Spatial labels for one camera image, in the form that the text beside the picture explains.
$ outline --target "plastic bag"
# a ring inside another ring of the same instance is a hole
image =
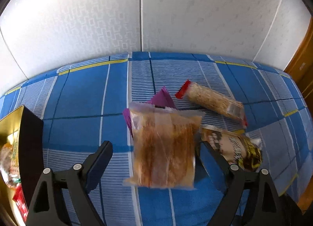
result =
[[[226,117],[241,121],[244,126],[247,126],[245,109],[241,102],[199,85],[196,82],[187,80],[175,96],[178,99],[182,99],[186,96],[192,103],[199,104],[202,107],[213,110]]]
[[[15,139],[13,143],[10,175],[12,176],[12,178],[20,177],[18,164],[18,137]]]
[[[204,113],[131,103],[134,176],[126,182],[151,188],[193,188],[194,134]]]
[[[229,162],[236,163],[248,171],[256,171],[262,162],[261,150],[256,144],[259,139],[252,139],[212,125],[201,125],[201,140],[210,143]]]
[[[154,104],[154,105],[161,106],[161,107],[170,107],[170,108],[176,109],[173,99],[171,98],[165,86],[162,87],[161,90],[158,93],[156,93],[149,101],[146,101],[146,103]],[[128,108],[123,110],[123,116],[129,128],[130,134],[131,136],[133,136],[132,129],[131,129],[130,112]]]
[[[16,186],[16,190],[12,200],[15,201],[16,206],[18,207],[18,210],[20,211],[20,214],[23,218],[23,221],[26,222],[29,211],[25,201],[22,185],[20,183]]]
[[[14,160],[12,167],[12,155],[13,146],[10,143],[4,144],[0,151],[0,172],[6,185],[11,189],[15,189],[21,179],[19,171],[14,167],[16,160]]]

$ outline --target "red packaging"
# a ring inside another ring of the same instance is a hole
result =
[[[16,205],[18,207],[18,210],[20,211],[21,216],[22,216],[24,222],[26,222],[27,216],[28,216],[28,208],[27,208],[27,205],[26,205],[26,201],[25,201],[25,198],[24,198],[24,193],[23,193],[23,189],[22,189],[22,185],[21,184],[18,184],[16,186],[15,194],[14,194],[12,200],[15,201],[15,203],[16,203]]]

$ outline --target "screw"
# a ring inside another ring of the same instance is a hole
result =
[[[267,175],[269,171],[267,169],[261,169],[262,174]]]
[[[230,166],[230,168],[231,168],[232,170],[234,170],[234,171],[239,170],[238,165],[235,165],[235,164],[232,164],[232,165]]]
[[[48,174],[48,173],[50,173],[50,169],[49,168],[45,168],[44,170],[43,170],[43,174]]]
[[[80,170],[81,169],[81,164],[80,163],[77,163],[77,164],[75,164],[74,166],[73,166],[73,169],[74,170]]]

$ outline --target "purple packet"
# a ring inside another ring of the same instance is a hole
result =
[[[154,105],[161,106],[161,107],[170,107],[170,108],[176,109],[173,99],[171,98],[166,87],[162,87],[161,90],[158,93],[156,93],[149,101],[146,101],[146,103],[154,104]],[[123,116],[129,128],[130,134],[131,136],[133,136],[133,132],[131,129],[130,112],[128,108],[123,110]]]

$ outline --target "transparent food bag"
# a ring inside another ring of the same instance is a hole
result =
[[[247,126],[245,109],[241,102],[199,85],[196,82],[187,80],[175,96],[178,99],[186,97],[192,103],[199,104],[226,117],[238,120],[244,126]]]
[[[13,150],[14,146],[10,143],[6,143],[2,146],[0,151],[0,172],[4,182],[11,189],[15,189],[16,185],[21,182],[18,165],[17,168],[14,167],[15,159],[14,165],[12,165]]]
[[[194,135],[204,115],[200,111],[158,108],[131,103],[134,176],[126,183],[151,188],[193,188]]]

